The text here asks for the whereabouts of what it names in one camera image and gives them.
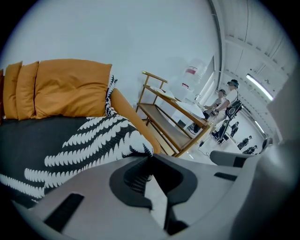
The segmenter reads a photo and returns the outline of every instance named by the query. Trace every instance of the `cap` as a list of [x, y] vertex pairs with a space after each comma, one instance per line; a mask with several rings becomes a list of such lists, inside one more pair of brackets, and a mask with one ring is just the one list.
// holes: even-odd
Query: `cap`
[[235, 79], [232, 79], [230, 82], [228, 82], [227, 84], [230, 84], [230, 83], [232, 83], [235, 87], [239, 87], [239, 82], [237, 81], [237, 80], [235, 80]]

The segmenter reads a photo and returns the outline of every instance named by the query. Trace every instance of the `white ceiling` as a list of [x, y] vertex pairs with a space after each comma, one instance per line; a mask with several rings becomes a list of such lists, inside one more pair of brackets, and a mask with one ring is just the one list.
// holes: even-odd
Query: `white ceiling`
[[221, 39], [225, 41], [218, 88], [227, 90], [228, 81], [238, 80], [243, 104], [262, 129], [272, 135], [275, 122], [266, 108], [270, 100], [246, 75], [251, 74], [275, 96], [295, 68], [297, 52], [280, 24], [256, 0], [212, 2], [220, 9], [217, 18]]

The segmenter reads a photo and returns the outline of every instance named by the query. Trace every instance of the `man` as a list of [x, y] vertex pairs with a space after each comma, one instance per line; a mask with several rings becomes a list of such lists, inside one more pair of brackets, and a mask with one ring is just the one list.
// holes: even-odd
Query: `man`
[[225, 102], [223, 104], [220, 104], [217, 109], [212, 112], [215, 117], [213, 119], [213, 125], [217, 125], [221, 121], [226, 119], [226, 108], [230, 107], [236, 100], [238, 100], [238, 87], [239, 82], [235, 79], [232, 79], [230, 82], [227, 83], [229, 87], [229, 93], [225, 97]]
[[[203, 112], [205, 119], [208, 119], [210, 117], [213, 107], [218, 107], [220, 104], [223, 104], [225, 102], [225, 98], [224, 98], [225, 90], [224, 89], [221, 89], [217, 95], [218, 95], [218, 98], [214, 101], [214, 103], [211, 106], [206, 106], [206, 105], [204, 106], [204, 108], [206, 109]], [[188, 127], [188, 129], [192, 134], [196, 134], [200, 130], [200, 127], [193, 123], [192, 125], [190, 125]]]
[[248, 148], [246, 151], [243, 151], [243, 153], [244, 154], [253, 154], [255, 149], [257, 149], [257, 145], [255, 145], [254, 147]]
[[233, 137], [236, 132], [239, 130], [239, 122], [236, 122], [235, 124], [233, 124], [231, 126], [231, 133], [230, 133], [230, 136]]
[[241, 150], [243, 147], [247, 146], [249, 140], [252, 139], [252, 136], [246, 137], [242, 142], [239, 143], [238, 148]]

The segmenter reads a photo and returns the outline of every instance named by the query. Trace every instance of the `backpack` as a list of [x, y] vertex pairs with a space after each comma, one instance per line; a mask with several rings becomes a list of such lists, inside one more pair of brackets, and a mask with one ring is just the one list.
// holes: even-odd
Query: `backpack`
[[242, 102], [239, 100], [239, 92], [236, 98], [237, 100], [225, 110], [225, 114], [229, 118], [229, 120], [234, 118], [234, 116], [236, 116], [236, 113], [242, 109]]

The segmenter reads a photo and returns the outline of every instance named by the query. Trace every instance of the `wooden frame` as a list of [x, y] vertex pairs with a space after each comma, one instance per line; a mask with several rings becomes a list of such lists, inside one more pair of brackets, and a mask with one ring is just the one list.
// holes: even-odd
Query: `wooden frame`
[[[167, 116], [184, 134], [186, 134], [190, 138], [190, 141], [188, 141], [183, 147], [179, 147], [175, 142], [172, 141], [171, 138], [167, 137], [167, 135], [163, 131], [163, 129], [158, 124], [156, 124], [155, 119], [152, 119], [150, 116], [147, 115], [147, 119], [143, 120], [143, 121], [147, 122], [146, 125], [148, 125], [148, 123], [150, 122], [150, 124], [154, 127], [154, 129], [158, 132], [158, 134], [169, 145], [169, 147], [171, 148], [171, 150], [174, 152], [174, 154], [172, 156], [180, 157], [184, 152], [186, 152], [191, 146], [193, 146], [201, 137], [203, 137], [207, 133], [207, 131], [210, 128], [210, 125], [208, 124], [209, 122], [206, 119], [198, 119], [198, 118], [196, 118], [195, 116], [193, 116], [192, 114], [190, 114], [186, 110], [184, 110], [181, 107], [179, 107], [179, 105], [177, 105], [174, 100], [171, 100], [171, 99], [169, 99], [169, 98], [161, 95], [159, 92], [153, 90], [150, 86], [147, 85], [149, 77], [153, 77], [153, 78], [155, 78], [157, 80], [160, 80], [162, 82], [161, 85], [160, 85], [160, 87], [159, 87], [160, 89], [162, 88], [163, 84], [164, 83], [168, 83], [168, 81], [166, 81], [165, 79], [162, 79], [160, 77], [157, 77], [157, 76], [155, 76], [155, 75], [153, 75], [151, 73], [145, 72], [145, 71], [142, 71], [142, 73], [145, 74], [145, 75], [147, 75], [147, 78], [146, 78], [145, 84], [143, 85], [143, 89], [142, 89], [142, 93], [141, 93], [140, 99], [139, 99], [139, 101], [137, 103], [136, 112], [137, 112], [137, 110], [138, 110], [139, 107], [143, 111], [143, 108], [140, 105], [140, 103], [141, 103], [141, 99], [143, 97], [144, 91], [145, 91], [145, 89], [147, 89], [150, 92], [154, 93], [156, 96], [155, 96], [155, 99], [153, 101], [153, 104], [144, 104], [144, 105], [155, 105], [156, 99], [158, 97], [160, 97], [161, 99], [163, 99], [164, 101], [166, 101], [168, 104], [170, 104], [171, 106], [173, 106], [175, 109], [179, 110], [182, 114], [184, 114], [185, 116], [187, 116], [189, 119], [191, 119], [196, 125], [198, 125], [202, 129], [202, 131], [195, 138], [192, 138], [187, 133], [187, 131], [184, 130], [183, 127], [181, 127], [177, 122], [175, 122], [164, 110], [162, 110], [159, 106], [155, 105], [155, 107], [157, 109], [159, 109], [165, 116]], [[179, 151], [178, 153], [172, 147], [172, 145], [168, 142], [168, 140]]]

